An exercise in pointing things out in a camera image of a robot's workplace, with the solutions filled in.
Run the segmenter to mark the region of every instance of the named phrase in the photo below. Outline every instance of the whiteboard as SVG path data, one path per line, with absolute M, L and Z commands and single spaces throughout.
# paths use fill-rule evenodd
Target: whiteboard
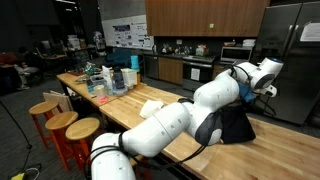
M 146 15 L 102 21 L 107 46 L 151 50 L 153 36 L 147 36 Z

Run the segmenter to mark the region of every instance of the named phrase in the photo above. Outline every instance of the refrigerator handle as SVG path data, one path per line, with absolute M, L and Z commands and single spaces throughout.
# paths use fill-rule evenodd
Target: refrigerator handle
M 280 51 L 280 57 L 281 58 L 283 58 L 284 52 L 285 52 L 286 47 L 288 45 L 288 41 L 289 41 L 289 37 L 291 35 L 292 27 L 293 27 L 293 25 L 290 25 L 289 28 L 288 28 L 288 32 L 287 32 L 286 38 L 284 40 L 282 50 Z
M 292 44 L 293 44 L 293 42 L 294 42 L 295 39 L 296 39 L 296 35 L 297 35 L 298 29 L 299 29 L 299 25 L 296 25 L 295 28 L 294 28 L 294 30 L 293 30 L 293 33 L 292 33 L 292 36 L 291 36 L 291 39 L 290 39 L 290 42 L 289 42 L 289 45 L 288 45 L 286 54 L 285 54 L 285 56 L 284 56 L 284 60 L 287 58 L 287 56 L 288 56 L 288 54 L 289 54 L 289 51 L 291 50 Z

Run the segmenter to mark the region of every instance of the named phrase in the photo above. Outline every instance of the cup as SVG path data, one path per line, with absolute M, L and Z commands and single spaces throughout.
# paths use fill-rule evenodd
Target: cup
M 98 99 L 102 99 L 106 97 L 104 93 L 104 85 L 95 86 L 93 89 Z

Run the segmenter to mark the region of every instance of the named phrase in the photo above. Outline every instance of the red stool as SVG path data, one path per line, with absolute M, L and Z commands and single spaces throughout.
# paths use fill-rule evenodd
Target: red stool
M 66 137 L 72 141 L 78 141 L 79 143 L 72 143 L 74 154 L 76 156 L 79 170 L 83 170 L 85 163 L 85 157 L 90 153 L 88 140 L 89 137 L 97 131 L 100 126 L 100 121 L 96 118 L 84 118 L 71 124 L 67 131 Z
M 35 125 L 36 125 L 36 128 L 38 130 L 38 133 L 41 137 L 41 140 L 45 146 L 45 148 L 47 149 L 48 148 L 48 145 L 47 145 L 47 141 L 49 140 L 52 140 L 52 137 L 51 136 L 45 136 L 43 131 L 42 131 L 42 128 L 39 124 L 39 121 L 38 121 L 38 118 L 37 118 L 37 115 L 39 114 L 43 114 L 44 117 L 46 118 L 46 120 L 48 121 L 50 118 L 52 118 L 54 116 L 52 110 L 54 108 L 57 108 L 58 111 L 60 113 L 62 113 L 62 109 L 60 108 L 59 106 L 59 103 L 58 102 L 55 102 L 55 101 L 46 101 L 46 102 L 42 102 L 42 103 L 39 103 L 33 107 L 31 107 L 29 109 L 29 114 L 31 115 Z
M 53 116 L 46 123 L 46 128 L 50 130 L 60 159 L 67 171 L 69 171 L 67 160 L 73 158 L 74 153 L 72 147 L 68 145 L 64 134 L 69 125 L 76 121 L 77 118 L 77 112 L 67 111 Z

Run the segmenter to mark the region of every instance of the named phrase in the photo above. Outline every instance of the black bag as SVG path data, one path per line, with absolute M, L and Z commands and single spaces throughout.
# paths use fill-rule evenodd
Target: black bag
M 241 104 L 222 108 L 221 118 L 221 139 L 224 144 L 246 142 L 256 138 Z

